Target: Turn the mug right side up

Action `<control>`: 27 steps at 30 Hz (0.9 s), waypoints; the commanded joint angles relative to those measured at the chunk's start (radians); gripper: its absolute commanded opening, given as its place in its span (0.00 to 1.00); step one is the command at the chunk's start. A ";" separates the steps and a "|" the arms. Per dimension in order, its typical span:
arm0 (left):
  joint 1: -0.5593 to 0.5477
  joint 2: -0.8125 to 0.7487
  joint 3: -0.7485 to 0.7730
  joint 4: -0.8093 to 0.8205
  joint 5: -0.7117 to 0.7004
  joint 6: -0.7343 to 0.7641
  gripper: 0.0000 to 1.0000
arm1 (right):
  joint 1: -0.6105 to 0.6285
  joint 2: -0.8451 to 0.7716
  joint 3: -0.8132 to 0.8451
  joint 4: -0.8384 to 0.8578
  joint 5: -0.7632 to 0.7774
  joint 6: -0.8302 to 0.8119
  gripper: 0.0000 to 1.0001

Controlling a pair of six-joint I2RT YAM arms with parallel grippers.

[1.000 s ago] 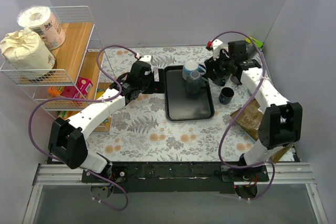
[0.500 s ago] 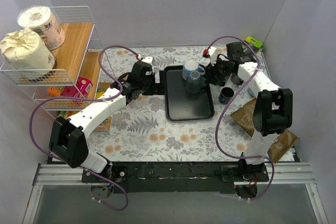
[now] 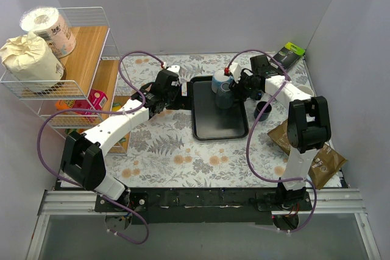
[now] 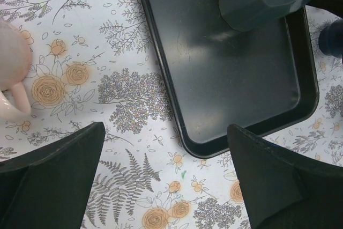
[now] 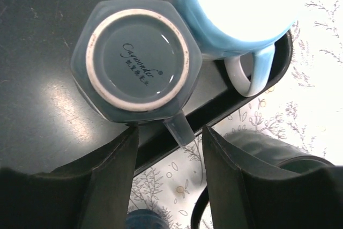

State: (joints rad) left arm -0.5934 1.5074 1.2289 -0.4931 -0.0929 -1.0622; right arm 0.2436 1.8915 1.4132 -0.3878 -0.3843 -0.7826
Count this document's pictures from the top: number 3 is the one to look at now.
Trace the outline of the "blue mug white base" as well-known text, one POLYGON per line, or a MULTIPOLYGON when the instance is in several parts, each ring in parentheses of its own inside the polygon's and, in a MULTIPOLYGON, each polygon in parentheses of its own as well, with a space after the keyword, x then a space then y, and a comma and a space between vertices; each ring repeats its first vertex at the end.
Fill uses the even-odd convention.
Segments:
POLYGON ((211 90, 216 94, 217 91, 222 87, 223 90, 230 91, 230 84, 233 81, 232 76, 224 74, 224 70, 220 69, 214 72, 211 81, 211 90))

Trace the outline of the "grey-blue faceted mug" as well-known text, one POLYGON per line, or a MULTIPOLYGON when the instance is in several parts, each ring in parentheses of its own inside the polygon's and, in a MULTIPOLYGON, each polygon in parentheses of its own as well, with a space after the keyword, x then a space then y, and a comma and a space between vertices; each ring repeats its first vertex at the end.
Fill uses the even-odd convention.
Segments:
POLYGON ((232 107, 234 95, 229 87, 229 82, 222 83, 216 92, 215 104, 218 108, 226 110, 232 107))

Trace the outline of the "small dark blue mug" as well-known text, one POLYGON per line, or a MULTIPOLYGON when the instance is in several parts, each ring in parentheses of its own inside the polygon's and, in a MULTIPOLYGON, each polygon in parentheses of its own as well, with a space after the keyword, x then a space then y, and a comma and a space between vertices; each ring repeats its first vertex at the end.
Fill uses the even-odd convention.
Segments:
POLYGON ((254 112, 253 112, 254 118, 257 118, 258 115, 260 113, 262 113, 260 118, 259 118, 260 122, 265 121, 269 117, 269 115, 270 115, 270 113, 272 111, 272 105, 269 104, 266 107, 266 104, 267 104, 267 102, 260 101, 259 103, 257 103, 257 105, 256 105, 256 107, 254 109, 254 112))

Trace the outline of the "light blue faceted mug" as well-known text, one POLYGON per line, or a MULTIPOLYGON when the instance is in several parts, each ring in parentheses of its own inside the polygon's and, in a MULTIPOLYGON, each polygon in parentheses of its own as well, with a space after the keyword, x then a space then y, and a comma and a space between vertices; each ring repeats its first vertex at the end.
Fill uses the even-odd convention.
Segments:
POLYGON ((310 95, 311 97, 314 96, 314 91, 308 86, 299 85, 297 88, 300 89, 302 92, 310 95))

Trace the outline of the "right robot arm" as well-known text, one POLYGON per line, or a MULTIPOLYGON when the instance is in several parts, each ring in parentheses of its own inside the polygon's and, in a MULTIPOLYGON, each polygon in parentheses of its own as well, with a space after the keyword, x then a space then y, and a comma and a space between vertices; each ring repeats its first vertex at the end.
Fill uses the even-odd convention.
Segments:
POLYGON ((287 210, 304 201, 311 163, 332 133, 326 98, 304 93, 291 83, 282 64, 278 61, 275 64, 279 72, 257 74, 230 60, 224 74, 233 78, 229 88, 240 100, 245 101, 253 91, 262 91, 288 111, 286 134, 290 152, 271 197, 272 204, 287 210))

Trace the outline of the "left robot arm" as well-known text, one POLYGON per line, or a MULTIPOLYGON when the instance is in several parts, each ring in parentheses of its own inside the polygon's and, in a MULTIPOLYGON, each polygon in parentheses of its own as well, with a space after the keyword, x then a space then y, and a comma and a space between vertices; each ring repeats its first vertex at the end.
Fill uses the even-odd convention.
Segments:
POLYGON ((61 170, 87 191, 108 197, 116 211, 130 203, 127 186, 107 173, 105 156, 133 128, 165 108, 183 107, 180 66, 162 69, 154 82, 140 89, 114 115, 83 133, 72 132, 65 141, 61 170))

